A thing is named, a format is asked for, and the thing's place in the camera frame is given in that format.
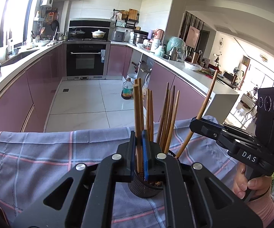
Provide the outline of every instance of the black mesh cup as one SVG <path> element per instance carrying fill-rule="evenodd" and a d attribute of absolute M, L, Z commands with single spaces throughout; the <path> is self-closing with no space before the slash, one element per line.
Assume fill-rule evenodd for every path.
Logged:
<path fill-rule="evenodd" d="M 175 154 L 171 151 L 168 152 L 168 155 L 171 155 L 175 158 Z M 128 188 L 130 191 L 140 197 L 140 198 L 151 198 L 156 196 L 159 192 L 163 190 L 163 187 L 153 186 L 144 181 L 137 172 L 137 165 L 135 164 L 134 178 L 133 181 L 128 183 Z"/>

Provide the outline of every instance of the ceiling lamp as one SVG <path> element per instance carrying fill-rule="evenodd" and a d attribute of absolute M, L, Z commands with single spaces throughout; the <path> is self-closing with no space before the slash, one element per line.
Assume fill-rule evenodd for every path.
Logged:
<path fill-rule="evenodd" d="M 260 57 L 263 60 L 263 62 L 265 62 L 265 63 L 268 62 L 268 58 L 265 55 L 260 55 Z"/>

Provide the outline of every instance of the oven handle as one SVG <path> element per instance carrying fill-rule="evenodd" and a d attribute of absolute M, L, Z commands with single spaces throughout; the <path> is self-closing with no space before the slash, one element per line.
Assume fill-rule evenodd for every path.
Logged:
<path fill-rule="evenodd" d="M 91 52 L 81 52 L 81 53 L 73 53 L 71 52 L 72 55 L 78 55 L 78 54 L 97 54 L 97 55 L 101 55 L 101 52 L 98 53 L 91 53 Z"/>

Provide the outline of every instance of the person's hand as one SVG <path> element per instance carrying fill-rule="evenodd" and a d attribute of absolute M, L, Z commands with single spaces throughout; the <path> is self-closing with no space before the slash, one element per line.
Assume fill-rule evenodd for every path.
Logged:
<path fill-rule="evenodd" d="M 234 194 L 236 194 L 238 198 L 243 199 L 245 197 L 245 191 L 247 190 L 247 188 L 256 190 L 253 198 L 261 196 L 264 193 L 266 193 L 271 186 L 272 177 L 263 176 L 253 178 L 250 181 L 248 181 L 245 177 L 245 170 L 246 165 L 239 162 L 236 171 L 236 176 L 233 182 L 232 191 L 234 192 Z"/>

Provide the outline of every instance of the cutting board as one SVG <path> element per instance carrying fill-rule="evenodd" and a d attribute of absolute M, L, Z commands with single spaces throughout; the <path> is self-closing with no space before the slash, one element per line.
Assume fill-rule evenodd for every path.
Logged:
<path fill-rule="evenodd" d="M 137 20 L 137 14 L 138 14 L 138 11 L 135 10 L 135 9 L 130 9 L 128 11 L 128 18 L 131 19 L 131 20 Z"/>

